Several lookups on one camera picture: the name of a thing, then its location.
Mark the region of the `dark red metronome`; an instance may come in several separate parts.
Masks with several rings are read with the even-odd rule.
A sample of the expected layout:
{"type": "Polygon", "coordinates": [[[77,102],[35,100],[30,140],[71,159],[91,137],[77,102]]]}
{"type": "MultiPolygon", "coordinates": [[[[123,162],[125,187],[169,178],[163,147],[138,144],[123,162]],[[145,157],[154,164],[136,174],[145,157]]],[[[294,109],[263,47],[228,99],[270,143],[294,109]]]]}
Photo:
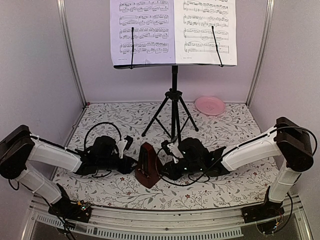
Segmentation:
{"type": "Polygon", "coordinates": [[[143,143],[140,146],[138,164],[134,173],[137,181],[147,189],[151,189],[160,180],[157,170],[161,168],[162,164],[154,147],[148,142],[143,143]]]}

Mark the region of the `black folding tripod stand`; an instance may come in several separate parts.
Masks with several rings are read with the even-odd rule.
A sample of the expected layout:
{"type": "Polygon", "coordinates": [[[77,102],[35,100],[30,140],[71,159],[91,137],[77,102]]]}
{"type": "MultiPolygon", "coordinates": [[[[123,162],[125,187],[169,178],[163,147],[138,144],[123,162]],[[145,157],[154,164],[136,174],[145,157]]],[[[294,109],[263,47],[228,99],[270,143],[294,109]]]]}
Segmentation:
{"type": "Polygon", "coordinates": [[[160,125],[164,133],[167,134],[167,136],[171,140],[177,139],[179,143],[182,141],[182,131],[185,128],[188,121],[191,122],[196,132],[199,131],[199,128],[196,126],[196,123],[190,111],[188,110],[185,101],[182,98],[183,93],[178,90],[178,70],[179,70],[179,66],[171,66],[171,75],[172,75],[171,88],[165,93],[164,100],[160,104],[154,116],[151,118],[146,129],[142,132],[141,134],[142,137],[146,136],[148,130],[150,129],[154,121],[157,121],[157,123],[160,125]],[[164,125],[160,122],[158,118],[160,112],[162,111],[162,109],[164,108],[168,100],[171,100],[171,132],[168,132],[168,130],[164,127],[164,125]],[[187,114],[187,118],[182,126],[180,124],[180,115],[179,115],[179,106],[178,106],[179,103],[182,105],[185,113],[187,114]]]}

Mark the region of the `black perforated music stand desk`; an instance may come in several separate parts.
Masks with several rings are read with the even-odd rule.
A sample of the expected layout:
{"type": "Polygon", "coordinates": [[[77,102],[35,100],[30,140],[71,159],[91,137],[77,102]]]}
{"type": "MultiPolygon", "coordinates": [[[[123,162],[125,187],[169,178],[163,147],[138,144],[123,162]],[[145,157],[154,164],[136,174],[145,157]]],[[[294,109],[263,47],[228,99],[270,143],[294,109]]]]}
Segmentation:
{"type": "Polygon", "coordinates": [[[236,65],[228,65],[228,64],[206,64],[206,63],[182,63],[182,64],[174,64],[174,63],[155,63],[155,64],[125,64],[125,65],[114,65],[113,68],[117,70],[124,69],[135,69],[135,68],[147,68],[147,67],[165,67],[165,66],[209,66],[209,67],[235,67],[236,65]]]}

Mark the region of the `white sheet music paper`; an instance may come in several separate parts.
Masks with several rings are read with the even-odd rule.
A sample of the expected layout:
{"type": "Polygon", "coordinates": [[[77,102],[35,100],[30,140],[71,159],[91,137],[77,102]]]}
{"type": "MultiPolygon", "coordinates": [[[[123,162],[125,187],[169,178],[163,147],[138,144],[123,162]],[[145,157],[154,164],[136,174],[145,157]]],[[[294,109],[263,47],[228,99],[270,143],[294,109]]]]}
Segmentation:
{"type": "Polygon", "coordinates": [[[236,66],[236,28],[234,0],[174,1],[176,64],[236,66]]]}

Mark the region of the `purple sheet music paper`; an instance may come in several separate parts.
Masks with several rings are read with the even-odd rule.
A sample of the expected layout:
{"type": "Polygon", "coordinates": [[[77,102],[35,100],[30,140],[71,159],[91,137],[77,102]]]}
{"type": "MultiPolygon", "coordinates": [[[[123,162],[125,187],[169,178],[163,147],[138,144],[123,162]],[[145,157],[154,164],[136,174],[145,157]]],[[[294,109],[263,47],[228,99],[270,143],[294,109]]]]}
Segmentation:
{"type": "Polygon", "coordinates": [[[111,0],[114,66],[175,64],[174,1],[111,0]]]}

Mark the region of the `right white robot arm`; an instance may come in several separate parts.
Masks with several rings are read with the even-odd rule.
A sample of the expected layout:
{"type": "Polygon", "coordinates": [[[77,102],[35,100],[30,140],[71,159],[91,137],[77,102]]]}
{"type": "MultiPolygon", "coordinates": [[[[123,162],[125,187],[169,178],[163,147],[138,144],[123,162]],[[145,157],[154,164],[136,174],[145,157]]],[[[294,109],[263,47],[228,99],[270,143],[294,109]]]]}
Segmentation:
{"type": "Polygon", "coordinates": [[[258,208],[262,218],[269,218],[300,175],[313,166],[318,147],[312,146],[311,139],[315,137],[312,131],[280,117],[274,126],[260,135],[214,151],[209,151],[199,139],[192,137],[179,144],[166,142],[162,147],[173,160],[163,166],[160,175],[173,181],[197,173],[201,177],[220,177],[245,165],[282,156],[284,162],[276,180],[266,192],[266,201],[258,208]]]}

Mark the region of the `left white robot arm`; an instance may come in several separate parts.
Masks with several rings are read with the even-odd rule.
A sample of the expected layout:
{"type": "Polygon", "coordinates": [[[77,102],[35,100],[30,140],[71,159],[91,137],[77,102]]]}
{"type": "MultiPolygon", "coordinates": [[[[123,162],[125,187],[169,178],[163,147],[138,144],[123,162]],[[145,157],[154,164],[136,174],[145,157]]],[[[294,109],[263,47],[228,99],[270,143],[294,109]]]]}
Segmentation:
{"type": "Polygon", "coordinates": [[[130,136],[116,141],[103,135],[92,146],[71,150],[33,135],[28,126],[20,125],[0,141],[0,175],[28,187],[54,205],[63,217],[70,217],[74,205],[63,188],[48,180],[30,162],[59,167],[79,176],[94,175],[98,170],[130,174],[138,163],[125,155],[132,142],[130,136]]]}

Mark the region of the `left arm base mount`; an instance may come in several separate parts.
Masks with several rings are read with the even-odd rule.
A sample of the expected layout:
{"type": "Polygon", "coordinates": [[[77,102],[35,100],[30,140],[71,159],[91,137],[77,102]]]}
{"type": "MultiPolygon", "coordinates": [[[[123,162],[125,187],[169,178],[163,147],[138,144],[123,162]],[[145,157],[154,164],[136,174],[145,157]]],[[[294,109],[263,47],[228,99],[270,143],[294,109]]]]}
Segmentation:
{"type": "Polygon", "coordinates": [[[48,213],[63,219],[88,223],[92,214],[91,203],[71,200],[64,188],[59,184],[57,186],[61,191],[61,199],[50,204],[48,213]]]}

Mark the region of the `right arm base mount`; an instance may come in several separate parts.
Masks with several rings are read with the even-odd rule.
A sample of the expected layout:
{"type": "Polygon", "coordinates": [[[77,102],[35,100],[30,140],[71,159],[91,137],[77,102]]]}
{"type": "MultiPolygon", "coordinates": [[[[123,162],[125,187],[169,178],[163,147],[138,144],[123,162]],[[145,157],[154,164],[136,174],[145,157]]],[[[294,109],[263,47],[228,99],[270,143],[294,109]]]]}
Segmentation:
{"type": "Polygon", "coordinates": [[[262,221],[285,213],[282,202],[276,203],[270,201],[270,188],[270,186],[267,188],[263,203],[241,208],[241,215],[245,223],[262,221]]]}

